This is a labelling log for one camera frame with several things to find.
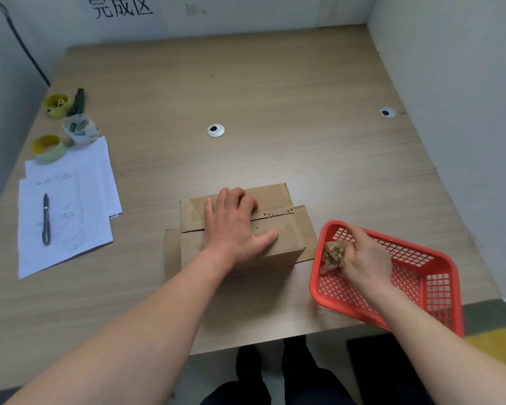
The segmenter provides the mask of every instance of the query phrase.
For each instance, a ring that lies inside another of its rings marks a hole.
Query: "table surface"
[[[78,87],[123,214],[114,243],[17,279],[18,181],[31,141],[63,122],[41,110],[0,200],[0,388],[160,286],[179,200],[224,186],[286,182],[317,234],[340,219],[438,249],[459,266],[464,303],[499,297],[364,26],[73,48],[49,94]],[[222,137],[208,136],[213,123]],[[357,324],[313,302],[311,265],[225,282],[193,353]]]

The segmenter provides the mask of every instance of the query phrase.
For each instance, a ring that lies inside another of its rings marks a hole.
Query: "black pants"
[[[281,368],[285,379],[286,405],[351,405],[355,402],[337,377],[317,363],[305,344],[305,336],[285,339]],[[249,360],[251,367],[258,367],[252,375],[238,381],[227,382],[208,395],[201,405],[270,405],[272,398],[262,381],[260,361]]]

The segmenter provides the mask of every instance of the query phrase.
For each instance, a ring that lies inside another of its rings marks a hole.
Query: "pen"
[[[51,244],[51,219],[49,218],[49,196],[43,196],[43,244]]]

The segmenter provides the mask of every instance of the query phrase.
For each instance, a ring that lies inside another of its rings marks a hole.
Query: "leg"
[[[227,382],[208,395],[201,405],[270,405],[272,398],[262,380],[261,356],[255,347],[240,347],[236,355],[238,381]]]
[[[285,402],[354,403],[337,377],[317,366],[306,345],[305,335],[283,340],[281,368],[285,377]]]

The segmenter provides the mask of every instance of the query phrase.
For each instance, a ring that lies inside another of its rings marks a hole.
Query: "cardboard box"
[[[255,187],[245,191],[253,196],[258,208],[251,214],[251,231],[259,236],[277,230],[279,237],[272,247],[248,264],[235,268],[236,272],[261,267],[288,267],[308,250],[315,257],[317,236],[305,207],[295,208],[285,183]],[[204,232],[204,206],[206,199],[214,201],[217,194],[180,201],[180,244],[182,268],[187,266],[201,250]]]

